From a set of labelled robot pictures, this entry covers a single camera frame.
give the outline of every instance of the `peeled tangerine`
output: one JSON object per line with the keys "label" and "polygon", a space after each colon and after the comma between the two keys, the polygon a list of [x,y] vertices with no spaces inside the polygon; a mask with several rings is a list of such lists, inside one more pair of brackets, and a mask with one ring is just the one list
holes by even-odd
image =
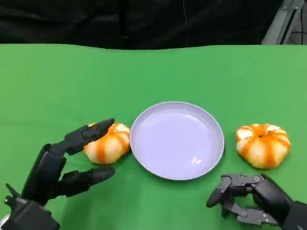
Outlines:
{"label": "peeled tangerine", "polygon": [[85,146],[84,152],[93,163],[114,163],[129,151],[129,135],[130,129],[127,126],[114,123],[106,135]]}
{"label": "peeled tangerine", "polygon": [[277,167],[290,147],[286,131],[278,126],[253,124],[236,132],[236,150],[255,168]]}

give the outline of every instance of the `metal frame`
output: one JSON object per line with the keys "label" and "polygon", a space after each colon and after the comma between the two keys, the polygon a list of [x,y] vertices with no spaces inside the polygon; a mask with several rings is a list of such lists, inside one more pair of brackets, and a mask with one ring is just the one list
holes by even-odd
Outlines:
{"label": "metal frame", "polygon": [[284,0],[261,44],[286,44],[303,5],[304,0]]}

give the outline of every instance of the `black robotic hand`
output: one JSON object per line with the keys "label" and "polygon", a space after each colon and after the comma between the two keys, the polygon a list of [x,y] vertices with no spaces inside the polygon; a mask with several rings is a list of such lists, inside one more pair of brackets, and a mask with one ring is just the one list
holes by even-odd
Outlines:
{"label": "black robotic hand", "polygon": [[[259,207],[240,208],[235,196],[253,195]],[[222,205],[222,216],[230,213],[244,223],[261,225],[269,223],[283,230],[307,229],[307,205],[292,201],[270,177],[264,174],[244,176],[243,174],[223,174],[221,183],[207,201],[207,207]]]}
{"label": "black robotic hand", "polygon": [[109,119],[91,127],[83,126],[67,134],[59,143],[46,144],[34,163],[22,194],[6,185],[12,194],[5,199],[11,214],[1,221],[0,230],[58,230],[59,224],[44,208],[48,200],[85,192],[115,173],[112,167],[72,171],[64,174],[59,181],[66,163],[64,154],[73,155],[82,151],[85,145],[103,137],[113,123],[114,119]]}

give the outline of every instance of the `green table cover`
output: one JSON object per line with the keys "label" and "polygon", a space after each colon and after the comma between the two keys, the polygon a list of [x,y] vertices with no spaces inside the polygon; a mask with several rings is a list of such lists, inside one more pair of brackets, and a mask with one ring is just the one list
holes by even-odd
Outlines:
{"label": "green table cover", "polygon": [[[45,143],[91,122],[114,117],[131,126],[147,107],[185,101],[220,123],[226,151],[209,174],[186,182],[146,171],[132,153],[109,180],[47,208],[63,230],[258,229],[223,219],[206,200],[222,173],[265,172],[294,199],[307,202],[307,46],[208,46],[119,51],[69,45],[0,46],[0,198],[5,183],[22,190]],[[236,153],[242,125],[285,128],[292,149],[280,167],[256,170]],[[93,167],[84,153],[65,172]],[[238,199],[242,206],[251,197]],[[0,205],[0,216],[9,213]]]}

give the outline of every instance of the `black backdrop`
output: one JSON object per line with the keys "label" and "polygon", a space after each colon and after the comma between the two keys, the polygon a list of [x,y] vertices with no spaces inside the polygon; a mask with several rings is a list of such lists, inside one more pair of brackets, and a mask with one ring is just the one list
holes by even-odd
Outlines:
{"label": "black backdrop", "polygon": [[282,0],[0,0],[0,43],[260,44]]}

